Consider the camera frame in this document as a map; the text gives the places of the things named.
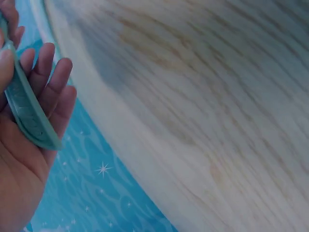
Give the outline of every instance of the skin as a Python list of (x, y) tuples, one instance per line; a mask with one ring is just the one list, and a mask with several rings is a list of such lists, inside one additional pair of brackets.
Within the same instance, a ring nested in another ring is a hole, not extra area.
[[(0, 10), (9, 22), (10, 38), (18, 46), (24, 33), (18, 25), (18, 12), (13, 0), (0, 0)], [(3, 36), (0, 31), (0, 45)], [(58, 62), (51, 81), (55, 46), (46, 43), (33, 67), (35, 52), (25, 51), (20, 63), (39, 103), (60, 138), (63, 137), (73, 112), (76, 89), (67, 86), (72, 62)], [(31, 143), (19, 130), (3, 94), (14, 72), (13, 55), (0, 53), (0, 231), (19, 232), (33, 216), (45, 188), (56, 151), (45, 150)]]

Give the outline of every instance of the water pattern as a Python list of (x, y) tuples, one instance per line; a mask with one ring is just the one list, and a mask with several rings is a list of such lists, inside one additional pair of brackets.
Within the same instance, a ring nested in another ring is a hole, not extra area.
[[(26, 32), (19, 53), (42, 46), (28, 0), (17, 0)], [(24, 232), (176, 232), (98, 131), (79, 101), (43, 199)]]

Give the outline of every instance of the light wooden surface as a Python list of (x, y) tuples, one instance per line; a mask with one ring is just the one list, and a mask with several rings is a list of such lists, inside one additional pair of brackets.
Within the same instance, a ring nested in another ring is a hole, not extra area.
[(309, 231), (308, 1), (45, 2), (83, 105), (179, 231)]

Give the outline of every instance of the white sparkle star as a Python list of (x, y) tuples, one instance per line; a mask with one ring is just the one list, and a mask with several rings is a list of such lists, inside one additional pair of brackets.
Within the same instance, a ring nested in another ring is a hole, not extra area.
[(111, 169), (111, 168), (108, 168), (107, 166), (108, 166), (108, 164), (106, 164), (104, 166), (104, 162), (102, 162), (102, 167), (100, 167), (99, 169), (96, 170), (96, 172), (99, 172), (98, 174), (103, 175), (103, 178), (104, 178), (104, 173), (108, 173), (107, 170)]

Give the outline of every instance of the plastic object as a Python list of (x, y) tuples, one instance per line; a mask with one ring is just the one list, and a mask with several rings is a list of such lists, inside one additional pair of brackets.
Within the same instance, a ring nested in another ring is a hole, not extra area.
[(61, 141), (42, 110), (20, 66), (14, 44), (8, 37), (8, 23), (1, 13), (0, 28), (4, 34), (2, 50), (10, 49), (14, 55), (14, 76), (5, 90), (5, 95), (16, 123), (23, 134), (35, 145), (49, 150), (60, 150), (62, 148)]

